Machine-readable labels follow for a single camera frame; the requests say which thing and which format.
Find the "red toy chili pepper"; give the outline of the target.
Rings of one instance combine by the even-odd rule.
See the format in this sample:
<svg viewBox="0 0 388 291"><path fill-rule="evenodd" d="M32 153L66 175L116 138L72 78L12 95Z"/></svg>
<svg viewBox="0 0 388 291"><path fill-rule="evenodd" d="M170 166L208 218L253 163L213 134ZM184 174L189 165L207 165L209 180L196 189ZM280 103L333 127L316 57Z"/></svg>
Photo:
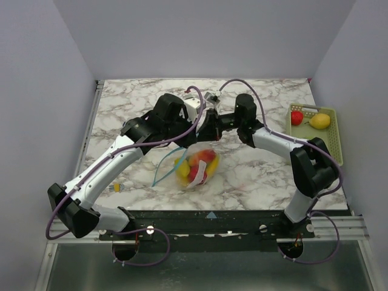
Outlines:
<svg viewBox="0 0 388 291"><path fill-rule="evenodd" d="M215 158L215 152L213 150L202 150L190 155L188 159L189 166L197 166L200 161L206 163L213 161Z"/></svg>

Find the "yellow toy banana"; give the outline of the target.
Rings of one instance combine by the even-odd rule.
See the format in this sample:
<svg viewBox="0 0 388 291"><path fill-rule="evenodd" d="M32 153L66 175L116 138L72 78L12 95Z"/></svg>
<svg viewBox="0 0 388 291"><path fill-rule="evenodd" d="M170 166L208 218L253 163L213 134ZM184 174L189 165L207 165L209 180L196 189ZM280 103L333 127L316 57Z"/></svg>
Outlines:
<svg viewBox="0 0 388 291"><path fill-rule="evenodd" d="M215 158L210 163L208 163L206 167L206 174L208 178L211 178L215 174L218 168L218 165L219 165L219 155L216 155Z"/></svg>

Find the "clear zip top bag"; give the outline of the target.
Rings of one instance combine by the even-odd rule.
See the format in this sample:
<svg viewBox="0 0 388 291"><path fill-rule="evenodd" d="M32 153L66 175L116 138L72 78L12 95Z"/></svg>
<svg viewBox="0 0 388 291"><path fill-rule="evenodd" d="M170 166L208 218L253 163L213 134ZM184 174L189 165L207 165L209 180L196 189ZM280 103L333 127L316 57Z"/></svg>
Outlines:
<svg viewBox="0 0 388 291"><path fill-rule="evenodd" d="M209 142L199 142L189 148L177 147L156 166L152 186L173 185L191 189L213 178L221 163L221 155Z"/></svg>

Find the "red toy tomato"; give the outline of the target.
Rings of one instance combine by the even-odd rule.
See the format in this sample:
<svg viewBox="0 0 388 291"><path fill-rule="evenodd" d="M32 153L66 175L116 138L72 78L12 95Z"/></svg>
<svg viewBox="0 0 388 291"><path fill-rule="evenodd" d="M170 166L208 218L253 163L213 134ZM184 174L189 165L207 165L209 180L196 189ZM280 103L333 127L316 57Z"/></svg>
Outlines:
<svg viewBox="0 0 388 291"><path fill-rule="evenodd" d="M187 179L189 181L189 186L197 186L204 184L208 180L206 174L206 166L191 167Z"/></svg>

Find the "yellow toy starfruit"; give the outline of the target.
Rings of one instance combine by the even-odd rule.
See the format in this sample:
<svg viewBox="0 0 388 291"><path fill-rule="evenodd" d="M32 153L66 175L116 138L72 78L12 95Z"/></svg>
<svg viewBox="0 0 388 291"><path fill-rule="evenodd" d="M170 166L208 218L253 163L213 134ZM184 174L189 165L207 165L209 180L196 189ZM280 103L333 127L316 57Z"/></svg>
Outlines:
<svg viewBox="0 0 388 291"><path fill-rule="evenodd" d="M178 166L180 159L175 159L175 172L180 177L186 178L190 173L190 166L187 159L183 159L181 164Z"/></svg>

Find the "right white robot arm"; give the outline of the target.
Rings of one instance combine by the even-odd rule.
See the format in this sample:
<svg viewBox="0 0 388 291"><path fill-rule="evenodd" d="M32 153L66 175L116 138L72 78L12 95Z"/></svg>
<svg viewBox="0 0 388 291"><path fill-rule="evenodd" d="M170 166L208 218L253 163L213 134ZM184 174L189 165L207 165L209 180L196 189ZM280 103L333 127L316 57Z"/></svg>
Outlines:
<svg viewBox="0 0 388 291"><path fill-rule="evenodd" d="M217 141L224 131L236 130L243 144L274 153L290 163L296 191L280 216L279 231L291 238L301 230L300 223L307 218L320 193L340 178L340 167L322 139L299 139L270 130L264 120L257 118L261 107L251 95L239 94L233 113L220 115L216 109L208 109L198 140Z"/></svg>

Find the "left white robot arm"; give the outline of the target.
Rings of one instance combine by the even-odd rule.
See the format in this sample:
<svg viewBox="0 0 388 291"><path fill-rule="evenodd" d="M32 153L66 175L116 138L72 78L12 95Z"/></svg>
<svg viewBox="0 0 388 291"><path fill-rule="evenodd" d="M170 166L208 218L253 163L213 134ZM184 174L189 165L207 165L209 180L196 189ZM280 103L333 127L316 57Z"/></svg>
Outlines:
<svg viewBox="0 0 388 291"><path fill-rule="evenodd" d="M181 147L194 144L198 122L189 116L183 99L163 94L151 111L128 120L113 144L90 167L64 186L54 183L49 187L53 214L76 238L93 230L111 230L119 238L129 239L135 230L131 214L122 207L97 206L96 200L120 173L152 148L170 142Z"/></svg>

